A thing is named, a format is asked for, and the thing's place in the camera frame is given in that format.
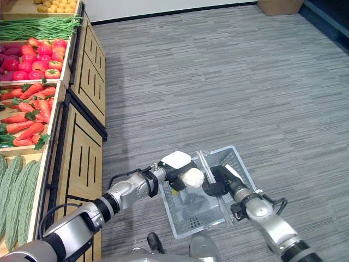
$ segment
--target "tomato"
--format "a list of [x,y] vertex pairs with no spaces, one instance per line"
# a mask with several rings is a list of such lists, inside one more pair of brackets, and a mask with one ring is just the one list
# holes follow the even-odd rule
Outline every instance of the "tomato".
[[39,47],[40,41],[35,38],[29,38],[27,41],[27,44],[30,45],[35,50],[37,50]]
[[35,55],[35,51],[30,45],[22,45],[20,49],[21,49],[21,55],[25,55],[27,53],[31,53]]
[[62,62],[59,62],[59,61],[51,61],[49,63],[49,68],[51,69],[57,69],[58,71],[62,71],[62,67],[63,67],[63,63]]
[[18,70],[30,73],[32,71],[32,64],[28,62],[22,62],[18,65]]
[[38,57],[38,61],[43,61],[46,64],[48,64],[51,60],[52,60],[51,56],[48,56],[48,55],[40,55]]
[[56,39],[55,41],[53,41],[53,46],[63,46],[65,48],[67,48],[67,42],[63,39]]
[[63,47],[63,46],[54,46],[53,48],[52,48],[52,52],[54,52],[54,53],[65,53],[65,47]]
[[29,79],[41,79],[44,77],[44,72],[35,70],[31,71],[28,76]]
[[64,53],[53,53],[52,60],[62,62],[64,61]]
[[45,71],[45,78],[47,79],[54,79],[54,78],[60,78],[61,72],[57,69],[48,69]]
[[13,74],[12,78],[15,81],[17,81],[17,80],[26,80],[26,79],[28,79],[28,73],[24,72],[24,71],[16,71]]
[[14,59],[8,59],[2,63],[2,67],[7,71],[17,71],[20,62]]
[[38,70],[38,71],[46,71],[46,69],[49,68],[49,66],[43,62],[43,61],[35,61],[33,64],[32,64],[32,70]]
[[47,45],[47,46],[49,46],[49,47],[51,47],[52,48],[52,41],[50,41],[50,40],[42,40],[41,42],[40,42],[40,44],[41,45]]
[[29,64],[34,63],[37,59],[37,56],[33,53],[26,53],[22,56],[22,62],[28,62]]
[[38,53],[39,55],[52,56],[52,48],[48,45],[41,44],[39,45]]

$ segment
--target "gray carpet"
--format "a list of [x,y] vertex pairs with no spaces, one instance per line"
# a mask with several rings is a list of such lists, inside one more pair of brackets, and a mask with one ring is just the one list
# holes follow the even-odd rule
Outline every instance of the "gray carpet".
[[[255,184],[325,261],[349,261],[349,59],[300,15],[256,5],[94,26],[107,55],[103,186],[175,150],[235,145]],[[103,256],[176,240],[160,195],[103,228]],[[248,221],[212,231],[223,261],[279,261]]]

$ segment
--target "green bitter melon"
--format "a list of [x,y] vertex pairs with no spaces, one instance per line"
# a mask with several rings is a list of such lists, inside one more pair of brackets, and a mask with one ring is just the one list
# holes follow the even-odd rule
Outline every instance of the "green bitter melon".
[[6,169],[0,185],[0,239],[5,233],[6,210],[11,188],[13,183],[16,181],[18,174],[21,172],[22,166],[22,157],[16,156]]
[[31,220],[33,199],[35,188],[37,186],[37,179],[39,175],[40,163],[36,163],[30,177],[27,180],[26,188],[24,190],[24,195],[20,207],[19,223],[18,223],[18,244],[20,246],[27,243],[29,223]]
[[10,198],[7,204],[5,228],[5,244],[8,251],[12,251],[17,242],[19,213],[25,212],[24,210],[20,210],[20,205],[25,194],[27,181],[29,180],[36,163],[35,160],[30,161],[20,172],[16,182],[12,186]]

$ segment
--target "produce display shelf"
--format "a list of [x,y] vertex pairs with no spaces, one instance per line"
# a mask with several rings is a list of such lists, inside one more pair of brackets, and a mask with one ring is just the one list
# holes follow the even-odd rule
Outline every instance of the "produce display shelf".
[[[69,83],[69,79],[70,79],[70,68],[68,66],[68,59],[69,59],[69,49],[70,49],[70,45],[71,45],[71,40],[68,39],[67,41],[67,47],[65,49],[65,56],[64,56],[64,60],[63,60],[63,66],[62,66],[62,71],[61,71],[61,77],[59,79],[50,79],[51,81],[62,81],[63,83],[65,83],[66,88],[68,87],[68,85],[66,83]],[[27,44],[27,41],[25,40],[21,40],[21,41],[0,41],[0,45],[4,45],[4,44],[12,44],[12,43],[18,43],[18,44]],[[27,83],[28,81],[31,82],[41,82],[40,80],[17,80],[17,81],[0,81],[0,87],[1,86],[6,86],[6,85],[11,85],[11,84],[18,84],[18,85],[22,85]]]
[[33,0],[10,0],[2,11],[2,19],[46,18],[46,17],[71,17],[78,14],[80,0],[76,3],[75,12],[69,13],[39,13],[37,4]]
[[[26,84],[34,84],[34,81],[26,81]],[[34,150],[34,146],[19,146],[19,147],[10,147],[10,148],[1,148],[0,154],[2,154],[7,161],[13,159],[15,156],[22,156],[24,164],[28,163],[31,160],[37,160],[40,162],[40,170],[37,180],[37,185],[35,189],[35,195],[34,195],[34,201],[33,201],[33,208],[31,212],[31,220],[29,224],[29,233],[28,233],[28,239],[27,241],[32,241],[35,239],[36,235],[36,227],[38,224],[39,219],[39,212],[42,208],[43,201],[43,195],[45,192],[45,185],[47,183],[47,180],[50,178],[48,176],[51,176],[50,170],[52,162],[54,162],[54,147],[57,147],[57,127],[60,124],[59,117],[61,115],[61,108],[62,108],[62,102],[64,101],[65,97],[65,87],[60,81],[48,81],[50,84],[56,85],[56,93],[53,100],[52,110],[51,110],[51,117],[50,117],[50,123],[47,125],[47,128],[45,130],[45,133],[48,135],[51,135],[49,141],[45,143],[45,145],[40,150]],[[10,83],[6,85],[2,85],[0,89],[16,89],[20,88],[21,84],[18,83]],[[13,109],[6,109],[5,111],[1,112],[1,119],[11,115],[14,113]],[[0,240],[0,257],[7,254],[8,250],[6,249],[5,243],[4,243],[4,237]]]

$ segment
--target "wooden crate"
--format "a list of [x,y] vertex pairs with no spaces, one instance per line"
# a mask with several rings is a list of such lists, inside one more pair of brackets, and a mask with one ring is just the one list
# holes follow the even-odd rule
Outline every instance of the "wooden crate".
[[[65,56],[64,56],[64,60],[63,60],[61,77],[59,79],[50,79],[50,81],[61,81],[67,87],[68,83],[69,83],[69,79],[70,79],[70,68],[68,66],[68,54],[69,54],[71,41],[70,40],[66,40],[66,41],[67,41],[67,48],[65,49]],[[21,40],[21,41],[3,41],[3,42],[0,42],[0,45],[10,44],[10,43],[27,44],[27,41],[24,41],[24,40]],[[1,81],[0,86],[6,86],[6,85],[9,85],[12,83],[22,85],[22,84],[27,83],[28,81],[41,82],[41,79],[40,80]]]
[[[51,161],[53,162],[55,158],[55,151],[53,148],[57,147],[57,140],[55,134],[55,126],[56,122],[59,121],[60,123],[60,111],[59,111],[59,102],[64,100],[66,89],[64,85],[62,85],[61,82],[57,81],[49,81],[49,83],[56,84],[56,94],[53,101],[53,106],[51,110],[51,118],[50,123],[47,126],[47,134],[51,135],[50,141],[45,143],[44,147],[41,150],[35,151],[34,146],[20,146],[20,147],[11,147],[11,148],[2,148],[0,149],[0,153],[5,156],[7,159],[12,159],[17,155],[23,156],[25,162],[28,162],[30,160],[38,160],[40,161],[40,170],[37,180],[37,186],[35,189],[35,195],[34,195],[34,201],[33,201],[33,209],[31,214],[31,221],[29,224],[29,233],[28,233],[28,241],[32,241],[35,239],[35,231],[36,226],[38,223],[38,213],[40,210],[40,199],[42,197],[42,188],[45,186],[44,181],[48,178],[48,181],[50,181],[50,178],[52,174],[46,174],[45,168],[49,164],[51,166],[51,163],[47,163],[49,160],[49,155],[51,158]],[[7,84],[5,86],[1,86],[0,89],[16,89],[20,88],[21,85],[16,83]],[[1,113],[1,118],[5,118],[6,115],[9,115],[10,111],[6,109],[6,112]],[[8,250],[6,249],[4,243],[4,239],[0,242],[0,257],[7,254]]]
[[74,83],[70,90],[105,127],[105,53],[84,16]]
[[[59,163],[60,182],[56,205],[93,201],[102,194],[103,138],[72,104],[69,104],[65,126],[64,137],[60,138],[64,147],[60,153],[62,160]],[[67,215],[73,209],[67,207],[57,210],[55,220]],[[94,236],[94,245],[84,256],[84,261],[100,259],[100,233]]]
[[10,0],[2,10],[2,19],[13,20],[23,18],[46,18],[46,17],[71,17],[78,13],[80,0],[76,3],[75,12],[73,14],[66,13],[39,13],[33,0]]

